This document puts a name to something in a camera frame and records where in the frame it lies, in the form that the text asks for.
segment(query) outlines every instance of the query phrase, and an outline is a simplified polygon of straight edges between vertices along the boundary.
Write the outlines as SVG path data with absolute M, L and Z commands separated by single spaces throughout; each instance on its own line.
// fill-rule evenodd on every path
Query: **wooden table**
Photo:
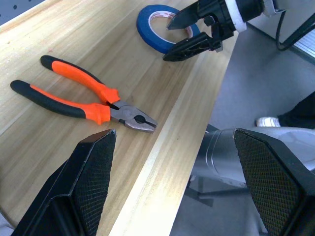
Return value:
M 136 30 L 139 11 L 153 3 L 181 9 L 191 1 L 46 0 L 0 27 L 0 207 L 13 225 L 80 140 L 115 128 L 98 235 L 169 235 L 237 37 L 221 53 L 165 62 Z M 45 54 L 117 88 L 158 121 L 156 132 L 57 115 L 13 92 L 10 82 L 21 79 L 72 101 L 98 101 L 41 66 Z

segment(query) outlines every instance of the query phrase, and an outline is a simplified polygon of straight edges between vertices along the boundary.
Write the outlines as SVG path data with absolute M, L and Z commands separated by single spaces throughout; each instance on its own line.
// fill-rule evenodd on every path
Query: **blue tape roll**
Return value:
M 150 21 L 155 17 L 172 18 L 179 10 L 166 5 L 149 5 L 143 8 L 138 15 L 137 29 L 142 39 L 153 47 L 155 50 L 167 54 L 175 43 L 161 38 L 153 32 Z M 196 24 L 186 28 L 191 37 L 200 34 L 200 30 Z

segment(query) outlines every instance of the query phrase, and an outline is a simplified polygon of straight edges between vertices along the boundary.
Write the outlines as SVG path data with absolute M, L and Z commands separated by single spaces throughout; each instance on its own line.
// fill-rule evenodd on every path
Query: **black pants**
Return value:
M 315 129 L 315 92 L 278 118 L 281 126 Z

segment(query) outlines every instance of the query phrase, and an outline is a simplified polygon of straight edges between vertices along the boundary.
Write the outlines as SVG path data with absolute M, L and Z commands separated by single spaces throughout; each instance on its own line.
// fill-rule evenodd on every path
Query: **pegboard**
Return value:
M 0 0 L 0 26 L 45 0 Z

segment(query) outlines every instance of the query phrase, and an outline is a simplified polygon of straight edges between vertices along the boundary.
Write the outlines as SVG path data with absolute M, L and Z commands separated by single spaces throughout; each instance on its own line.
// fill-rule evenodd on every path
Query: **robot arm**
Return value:
M 234 31 L 247 29 L 246 22 L 264 13 L 273 16 L 311 0 L 198 0 L 178 12 L 169 30 L 184 29 L 203 19 L 211 26 L 212 37 L 205 32 L 175 44 L 163 57 L 166 61 L 182 61 L 204 51 L 222 51 L 222 42 Z

